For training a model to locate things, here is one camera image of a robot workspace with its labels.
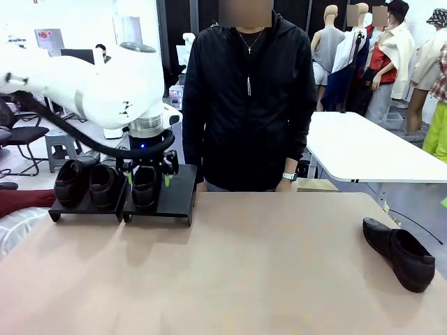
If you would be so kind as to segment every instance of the gray tank top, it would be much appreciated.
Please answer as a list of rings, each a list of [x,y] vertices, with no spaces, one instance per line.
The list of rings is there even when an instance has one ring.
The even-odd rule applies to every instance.
[[[337,46],[346,38],[343,31],[337,28],[326,27],[320,30],[320,43],[316,47],[312,57],[329,73],[334,67]]]

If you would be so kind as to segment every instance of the neon green pants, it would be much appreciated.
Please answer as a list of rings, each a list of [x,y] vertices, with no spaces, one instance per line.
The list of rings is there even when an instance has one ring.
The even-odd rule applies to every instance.
[[[438,102],[423,150],[447,163],[447,103]]]

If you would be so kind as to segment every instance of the plastic stool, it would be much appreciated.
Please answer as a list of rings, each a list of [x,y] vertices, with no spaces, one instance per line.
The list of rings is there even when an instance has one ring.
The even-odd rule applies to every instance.
[[[81,143],[60,129],[49,131],[45,135],[45,143],[47,144],[48,164],[51,173],[54,173],[55,168],[65,164],[68,159],[77,159],[79,155],[84,153]]]

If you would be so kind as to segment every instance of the black jacket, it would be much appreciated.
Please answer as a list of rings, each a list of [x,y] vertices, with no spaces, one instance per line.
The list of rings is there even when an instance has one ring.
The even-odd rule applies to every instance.
[[[231,191],[266,191],[281,181],[286,158],[302,157],[316,107],[309,37],[275,12],[272,19],[250,62],[234,28],[210,27],[194,41],[183,147],[186,163],[198,166],[197,182],[205,177]]]

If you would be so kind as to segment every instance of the plaid shirt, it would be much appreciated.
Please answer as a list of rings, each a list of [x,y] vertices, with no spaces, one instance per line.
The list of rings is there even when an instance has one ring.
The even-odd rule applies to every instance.
[[[439,66],[441,67],[441,74],[436,82],[434,82],[430,94],[443,103],[447,103],[447,44],[441,49],[441,56],[439,57]]]

